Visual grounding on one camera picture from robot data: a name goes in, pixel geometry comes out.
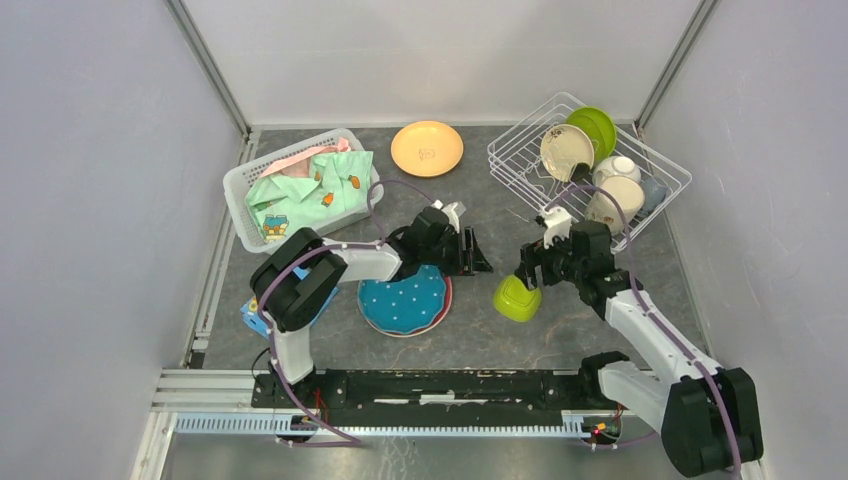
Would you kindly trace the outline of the green interior mug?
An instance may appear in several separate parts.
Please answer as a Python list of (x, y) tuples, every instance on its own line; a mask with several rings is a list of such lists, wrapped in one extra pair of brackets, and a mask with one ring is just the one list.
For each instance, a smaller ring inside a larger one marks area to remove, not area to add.
[(625, 176), (610, 176), (597, 185), (586, 209), (585, 218), (607, 225), (619, 235), (635, 218), (645, 202), (640, 184)]

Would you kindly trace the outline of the cream floral plate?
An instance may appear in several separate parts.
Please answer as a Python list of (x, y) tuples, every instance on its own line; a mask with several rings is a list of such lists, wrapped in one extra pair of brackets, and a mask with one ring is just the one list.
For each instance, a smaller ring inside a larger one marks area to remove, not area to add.
[(560, 124), (550, 128), (541, 140), (540, 157), (548, 173), (562, 182), (576, 182), (592, 171), (595, 149), (578, 127)]

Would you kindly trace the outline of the white round bowl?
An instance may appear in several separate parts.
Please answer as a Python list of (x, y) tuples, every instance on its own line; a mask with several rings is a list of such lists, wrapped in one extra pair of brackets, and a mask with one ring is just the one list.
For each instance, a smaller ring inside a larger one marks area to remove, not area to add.
[(639, 184), (641, 170), (636, 163), (626, 156), (610, 156), (598, 163), (592, 173), (592, 184), (600, 186), (609, 177), (622, 176)]

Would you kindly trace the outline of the lime green plate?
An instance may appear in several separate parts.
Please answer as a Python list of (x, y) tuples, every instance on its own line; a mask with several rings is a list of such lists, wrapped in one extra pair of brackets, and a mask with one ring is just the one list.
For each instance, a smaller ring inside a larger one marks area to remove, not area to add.
[(616, 125), (607, 113), (599, 108), (584, 106), (574, 110), (565, 121), (585, 133), (594, 149), (594, 163), (610, 157), (617, 145)]

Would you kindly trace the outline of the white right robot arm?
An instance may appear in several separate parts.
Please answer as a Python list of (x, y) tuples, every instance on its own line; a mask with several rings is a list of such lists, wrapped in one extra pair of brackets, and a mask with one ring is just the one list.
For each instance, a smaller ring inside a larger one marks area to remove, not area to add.
[(515, 278), (529, 291), (573, 284), (581, 301), (622, 334), (651, 368), (641, 371), (620, 352), (584, 359), (577, 382), (591, 408), (615, 401), (660, 437), (676, 470), (692, 478), (743, 464), (764, 454), (753, 378), (727, 368), (688, 341), (651, 301), (629, 271), (617, 267), (611, 232), (595, 221), (536, 217), (541, 239), (520, 250)]

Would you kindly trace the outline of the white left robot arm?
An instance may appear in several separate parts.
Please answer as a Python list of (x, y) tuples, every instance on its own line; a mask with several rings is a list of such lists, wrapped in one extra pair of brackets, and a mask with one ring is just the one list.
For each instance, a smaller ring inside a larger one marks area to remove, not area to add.
[(461, 227), (459, 203), (424, 208), (408, 226), (383, 240), (340, 242), (304, 227), (252, 275), (257, 314), (269, 336), (270, 364), (279, 376), (275, 392), (290, 407), (314, 394), (310, 325), (341, 283), (396, 283), (428, 265), (441, 278), (489, 273), (470, 227)]

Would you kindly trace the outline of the orange plate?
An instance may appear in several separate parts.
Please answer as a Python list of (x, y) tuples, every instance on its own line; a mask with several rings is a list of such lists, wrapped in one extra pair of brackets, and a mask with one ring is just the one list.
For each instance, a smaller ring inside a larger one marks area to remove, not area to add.
[(402, 127), (392, 139), (391, 158), (405, 173), (433, 178), (455, 168), (464, 154), (464, 142), (451, 126), (433, 120)]

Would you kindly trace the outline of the green printed cloth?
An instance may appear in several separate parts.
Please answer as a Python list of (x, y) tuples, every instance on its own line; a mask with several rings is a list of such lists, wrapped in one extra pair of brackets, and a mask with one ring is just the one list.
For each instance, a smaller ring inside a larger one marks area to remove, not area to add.
[(258, 178), (245, 205), (262, 238), (281, 240), (296, 230), (317, 229), (328, 219), (366, 204), (373, 153), (349, 151), (316, 155), (310, 178), (280, 174)]

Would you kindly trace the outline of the pink cloth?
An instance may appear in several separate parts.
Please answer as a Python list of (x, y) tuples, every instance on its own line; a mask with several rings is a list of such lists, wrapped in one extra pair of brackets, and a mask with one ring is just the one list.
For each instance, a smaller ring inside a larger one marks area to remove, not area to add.
[(260, 175), (260, 178), (280, 174), (292, 178), (310, 178), (311, 160), (316, 155), (351, 151), (350, 142), (342, 138), (336, 144), (310, 147), (303, 152), (276, 159)]

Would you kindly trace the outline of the blue printed cloth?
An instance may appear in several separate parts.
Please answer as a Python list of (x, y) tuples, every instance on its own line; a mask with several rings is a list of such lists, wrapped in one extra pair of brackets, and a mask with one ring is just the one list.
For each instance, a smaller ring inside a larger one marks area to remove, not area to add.
[[(298, 280), (303, 280), (310, 273), (309, 269), (304, 269), (301, 267), (294, 268), (292, 273), (286, 277), (286, 280), (293, 280), (297, 278)], [(330, 292), (328, 298), (325, 300), (323, 305), (317, 311), (317, 313), (312, 317), (311, 321), (308, 323), (309, 327), (312, 327), (317, 320), (322, 316), (322, 314), (327, 310), (331, 301), (336, 297), (339, 292), (338, 287), (334, 287)], [(259, 334), (265, 339), (269, 338), (268, 327), (265, 321), (261, 318), (261, 315), (258, 313), (258, 300), (259, 297), (254, 295), (249, 301), (247, 301), (241, 308), (241, 316), (243, 322), (254, 332)]]

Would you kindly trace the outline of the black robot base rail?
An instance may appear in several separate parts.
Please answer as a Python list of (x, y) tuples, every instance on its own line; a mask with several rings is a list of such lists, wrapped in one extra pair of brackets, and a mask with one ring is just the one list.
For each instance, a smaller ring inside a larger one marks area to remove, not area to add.
[(564, 411), (617, 404), (583, 370), (315, 370), (290, 388), (276, 373), (254, 379), (251, 405), (304, 405), (341, 427), (556, 426)]

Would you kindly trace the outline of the aluminium corner post right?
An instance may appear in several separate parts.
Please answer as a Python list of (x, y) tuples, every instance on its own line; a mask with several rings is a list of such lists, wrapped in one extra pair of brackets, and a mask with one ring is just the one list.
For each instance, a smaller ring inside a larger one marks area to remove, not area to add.
[(692, 48), (719, 4), (720, 1), (718, 0), (700, 0), (698, 2), (647, 100), (633, 122), (637, 132), (642, 132), (657, 112), (664, 96), (678, 76)]

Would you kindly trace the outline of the aluminium corner post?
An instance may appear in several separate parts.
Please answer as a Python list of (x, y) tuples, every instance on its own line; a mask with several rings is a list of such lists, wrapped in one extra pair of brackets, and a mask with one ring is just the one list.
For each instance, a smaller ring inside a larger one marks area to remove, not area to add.
[(164, 3), (171, 12), (177, 27), (181, 31), (231, 122), (244, 138), (248, 138), (252, 132), (252, 128), (229, 88), (187, 4), (183, 0), (165, 0)]
[(657, 112), (664, 96), (678, 76), (692, 48), (719, 4), (720, 1), (718, 0), (700, 0), (698, 2), (647, 100), (633, 122), (637, 132), (642, 132)]

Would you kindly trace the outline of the aluminium corner post left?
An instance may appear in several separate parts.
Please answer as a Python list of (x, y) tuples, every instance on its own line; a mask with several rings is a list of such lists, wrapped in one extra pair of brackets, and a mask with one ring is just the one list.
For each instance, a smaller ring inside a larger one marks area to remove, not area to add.
[(231, 122), (244, 138), (248, 138), (252, 132), (252, 128), (229, 88), (187, 4), (183, 0), (165, 0), (164, 3), (171, 12), (177, 27), (181, 31)]

